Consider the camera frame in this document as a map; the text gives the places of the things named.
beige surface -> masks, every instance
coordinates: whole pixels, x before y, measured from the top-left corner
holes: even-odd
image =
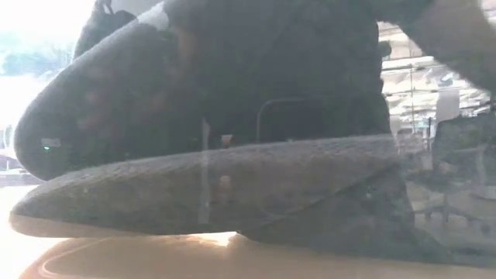
[[[232,237],[227,246],[197,236],[159,236],[69,240],[42,257],[22,279],[484,279],[495,276],[496,270],[325,256],[307,250],[264,246],[241,236]]]

windshield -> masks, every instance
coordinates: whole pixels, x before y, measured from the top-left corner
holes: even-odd
[[[0,275],[493,277],[495,9],[0,4]]]

dark gray textured cover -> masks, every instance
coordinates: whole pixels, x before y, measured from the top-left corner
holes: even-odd
[[[384,135],[127,161],[40,185],[15,206],[11,222],[18,232],[56,237],[85,235],[28,231],[16,216],[156,235],[239,231],[363,182],[397,159],[393,138]]]

sky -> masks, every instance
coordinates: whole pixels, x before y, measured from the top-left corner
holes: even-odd
[[[88,19],[93,0],[2,0],[0,31],[35,36],[77,36]]]
[[[93,0],[0,0],[0,32],[22,33],[30,38],[25,43],[75,41],[92,6]],[[15,122],[47,83],[29,73],[0,76],[0,129]]]

